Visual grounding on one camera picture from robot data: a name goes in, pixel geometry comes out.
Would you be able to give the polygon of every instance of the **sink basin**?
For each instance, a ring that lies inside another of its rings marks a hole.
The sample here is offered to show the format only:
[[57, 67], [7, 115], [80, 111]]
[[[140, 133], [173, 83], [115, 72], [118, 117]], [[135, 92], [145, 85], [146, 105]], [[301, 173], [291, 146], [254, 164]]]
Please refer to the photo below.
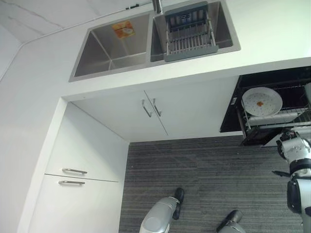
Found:
[[[241, 48], [225, 3], [223, 1], [208, 3], [208, 16], [214, 32], [215, 45], [218, 46], [218, 50], [204, 55], [197, 53], [197, 56], [208, 56], [240, 50]], [[166, 23], [163, 17], [158, 16], [153, 20], [151, 62], [163, 60], [167, 53], [166, 46], [164, 46], [166, 44], [166, 37], [163, 31], [163, 28], [166, 28]]]
[[133, 29], [126, 28], [130, 33], [128, 36], [121, 34], [120, 36], [126, 36], [123, 38], [120, 38], [114, 30], [114, 25], [120, 22], [89, 30], [81, 57], [78, 59], [74, 79], [146, 62], [149, 14], [121, 20], [121, 23], [124, 22], [130, 22]]

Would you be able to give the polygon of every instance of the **robot leg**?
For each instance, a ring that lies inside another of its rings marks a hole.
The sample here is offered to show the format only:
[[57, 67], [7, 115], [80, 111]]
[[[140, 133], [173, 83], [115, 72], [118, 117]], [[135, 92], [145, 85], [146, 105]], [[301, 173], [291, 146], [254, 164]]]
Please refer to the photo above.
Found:
[[218, 233], [245, 233], [244, 229], [238, 224], [242, 219], [242, 212], [234, 210], [217, 227]]

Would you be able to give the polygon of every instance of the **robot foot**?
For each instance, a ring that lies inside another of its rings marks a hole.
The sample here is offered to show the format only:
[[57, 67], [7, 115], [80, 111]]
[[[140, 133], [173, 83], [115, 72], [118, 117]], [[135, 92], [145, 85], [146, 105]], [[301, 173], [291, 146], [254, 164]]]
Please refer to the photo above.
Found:
[[181, 204], [184, 201], [184, 193], [185, 193], [185, 191], [182, 188], [177, 188], [175, 191], [174, 198], [179, 200], [179, 203], [177, 203], [175, 212], [173, 214], [173, 219], [175, 219], [175, 220], [179, 219]]
[[184, 193], [185, 191], [182, 188], [177, 188], [175, 191], [174, 198], [179, 200], [180, 204], [182, 204], [184, 201]]
[[234, 210], [231, 211], [227, 217], [219, 224], [219, 226], [216, 229], [216, 232], [219, 232], [225, 225], [227, 225], [230, 222], [236, 222], [238, 223], [242, 219], [242, 212], [240, 210]]

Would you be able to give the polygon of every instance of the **cabinet door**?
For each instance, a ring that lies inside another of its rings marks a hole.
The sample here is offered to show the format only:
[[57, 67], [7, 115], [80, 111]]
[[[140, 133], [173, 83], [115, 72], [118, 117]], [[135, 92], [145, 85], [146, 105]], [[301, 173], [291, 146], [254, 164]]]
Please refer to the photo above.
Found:
[[143, 91], [80, 100], [74, 104], [129, 142], [160, 140], [166, 135]]
[[45, 175], [29, 233], [117, 233], [122, 190], [122, 183]]
[[236, 135], [220, 134], [219, 129], [237, 80], [238, 77], [218, 78], [146, 93], [162, 111], [160, 119], [169, 139]]
[[[57, 134], [46, 174], [123, 181], [128, 142], [69, 103]], [[86, 174], [63, 171], [86, 171]]]

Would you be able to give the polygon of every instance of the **gray carpet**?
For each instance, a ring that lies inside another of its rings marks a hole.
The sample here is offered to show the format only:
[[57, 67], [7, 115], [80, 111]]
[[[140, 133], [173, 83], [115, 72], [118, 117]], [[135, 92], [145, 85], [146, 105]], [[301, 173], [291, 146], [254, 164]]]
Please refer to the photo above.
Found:
[[288, 171], [276, 148], [240, 147], [240, 136], [131, 143], [119, 233], [138, 233], [152, 206], [185, 189], [171, 233], [214, 233], [234, 209], [247, 233], [302, 233], [299, 215], [287, 208]]

